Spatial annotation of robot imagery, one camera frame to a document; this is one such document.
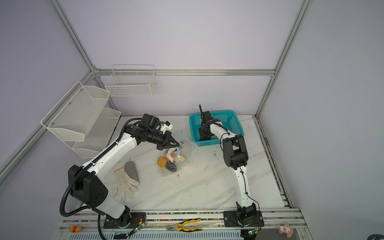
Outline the cream round toy food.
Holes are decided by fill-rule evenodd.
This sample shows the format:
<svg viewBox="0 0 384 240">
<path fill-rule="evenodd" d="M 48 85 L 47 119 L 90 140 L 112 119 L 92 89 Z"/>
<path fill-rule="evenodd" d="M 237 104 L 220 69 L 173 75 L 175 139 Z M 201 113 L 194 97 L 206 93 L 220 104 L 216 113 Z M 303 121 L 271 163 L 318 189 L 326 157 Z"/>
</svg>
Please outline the cream round toy food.
<svg viewBox="0 0 384 240">
<path fill-rule="evenodd" d="M 173 162 L 176 165 L 182 165 L 186 161 L 186 158 L 182 155 L 175 155 Z"/>
</svg>

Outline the clear zip top bag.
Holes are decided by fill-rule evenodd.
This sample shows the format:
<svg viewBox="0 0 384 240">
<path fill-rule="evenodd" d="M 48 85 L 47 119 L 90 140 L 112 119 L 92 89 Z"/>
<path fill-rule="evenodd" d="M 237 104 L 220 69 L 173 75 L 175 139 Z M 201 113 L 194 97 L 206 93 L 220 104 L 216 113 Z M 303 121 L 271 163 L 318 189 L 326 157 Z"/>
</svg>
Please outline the clear zip top bag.
<svg viewBox="0 0 384 240">
<path fill-rule="evenodd" d="M 190 137 L 181 130 L 176 132 L 174 138 L 180 145 L 176 148 L 164 150 L 158 156 L 157 166 L 161 177 L 181 171 L 192 156 L 194 147 Z"/>
</svg>

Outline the yellow mango toy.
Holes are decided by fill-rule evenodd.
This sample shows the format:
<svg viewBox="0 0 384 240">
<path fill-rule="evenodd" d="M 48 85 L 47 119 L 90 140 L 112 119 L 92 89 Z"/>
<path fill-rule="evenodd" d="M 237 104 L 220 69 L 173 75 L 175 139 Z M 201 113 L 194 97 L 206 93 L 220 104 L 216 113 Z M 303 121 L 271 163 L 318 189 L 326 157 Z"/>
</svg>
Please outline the yellow mango toy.
<svg viewBox="0 0 384 240">
<path fill-rule="evenodd" d="M 159 157 L 157 161 L 158 165 L 162 169 L 167 168 L 168 159 L 166 157 Z"/>
</svg>

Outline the dark avocado toy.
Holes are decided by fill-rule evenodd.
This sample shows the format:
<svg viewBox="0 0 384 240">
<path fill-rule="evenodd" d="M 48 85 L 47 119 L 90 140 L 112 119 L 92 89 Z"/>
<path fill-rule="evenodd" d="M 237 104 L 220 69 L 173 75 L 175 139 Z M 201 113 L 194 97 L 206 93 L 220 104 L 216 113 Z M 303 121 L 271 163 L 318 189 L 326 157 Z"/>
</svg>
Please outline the dark avocado toy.
<svg viewBox="0 0 384 240">
<path fill-rule="evenodd" d="M 176 172 L 178 170 L 178 167 L 175 163 L 168 161 L 166 163 L 166 169 L 170 172 Z"/>
</svg>

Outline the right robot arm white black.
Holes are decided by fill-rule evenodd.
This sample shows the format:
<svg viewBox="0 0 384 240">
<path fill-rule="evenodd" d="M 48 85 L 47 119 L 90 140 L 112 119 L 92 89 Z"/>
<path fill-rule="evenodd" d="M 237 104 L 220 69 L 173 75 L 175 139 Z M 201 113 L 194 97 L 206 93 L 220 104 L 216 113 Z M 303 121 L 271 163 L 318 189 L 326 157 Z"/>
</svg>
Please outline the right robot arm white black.
<svg viewBox="0 0 384 240">
<path fill-rule="evenodd" d="M 218 138 L 224 162 L 236 176 L 238 196 L 233 225 L 262 227 L 264 222 L 260 205 L 250 194 L 247 178 L 249 154 L 238 117 L 232 111 L 212 114 L 209 111 L 200 110 L 200 118 L 199 141 L 207 142 L 212 141 L 214 137 Z"/>
</svg>

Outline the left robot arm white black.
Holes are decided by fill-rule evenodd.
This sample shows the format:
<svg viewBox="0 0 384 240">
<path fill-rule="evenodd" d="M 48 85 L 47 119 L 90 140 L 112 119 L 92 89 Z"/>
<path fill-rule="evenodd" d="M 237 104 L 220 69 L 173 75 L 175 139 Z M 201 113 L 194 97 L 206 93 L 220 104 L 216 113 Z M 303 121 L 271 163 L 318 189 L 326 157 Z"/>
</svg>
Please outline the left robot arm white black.
<svg viewBox="0 0 384 240">
<path fill-rule="evenodd" d="M 158 150 L 180 146 L 168 130 L 162 132 L 131 124 L 125 126 L 117 139 L 99 155 L 82 166 L 74 165 L 68 170 L 69 185 L 59 207 L 61 216 L 69 217 L 82 210 L 91 209 L 100 215 L 115 219 L 120 225 L 127 225 L 131 219 L 130 209 L 109 194 L 104 185 L 104 178 L 117 162 L 142 142 L 155 144 Z M 76 198 L 85 206 L 66 212 L 68 196 Z"/>
</svg>

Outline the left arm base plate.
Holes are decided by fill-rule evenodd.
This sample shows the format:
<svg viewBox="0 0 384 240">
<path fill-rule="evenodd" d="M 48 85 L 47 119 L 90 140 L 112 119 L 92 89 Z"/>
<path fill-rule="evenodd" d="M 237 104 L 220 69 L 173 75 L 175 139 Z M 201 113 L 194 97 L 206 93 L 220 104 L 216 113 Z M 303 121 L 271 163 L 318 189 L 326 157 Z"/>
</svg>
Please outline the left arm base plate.
<svg viewBox="0 0 384 240">
<path fill-rule="evenodd" d="M 130 212 L 123 214 L 119 219 L 112 218 L 107 215 L 104 229 L 134 229 L 140 225 L 140 222 L 145 222 L 147 214 L 145 212 Z"/>
</svg>

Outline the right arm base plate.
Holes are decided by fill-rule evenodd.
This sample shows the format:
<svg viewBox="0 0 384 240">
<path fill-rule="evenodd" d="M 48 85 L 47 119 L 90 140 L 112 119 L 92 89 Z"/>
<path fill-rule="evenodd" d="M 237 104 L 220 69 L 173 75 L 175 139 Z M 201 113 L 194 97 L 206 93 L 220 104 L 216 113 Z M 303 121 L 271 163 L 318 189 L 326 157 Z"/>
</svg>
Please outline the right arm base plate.
<svg viewBox="0 0 384 240">
<path fill-rule="evenodd" d="M 223 215 L 225 227 L 251 228 L 265 226 L 261 211 L 247 214 L 245 217 L 238 215 L 236 211 L 224 211 Z"/>
</svg>

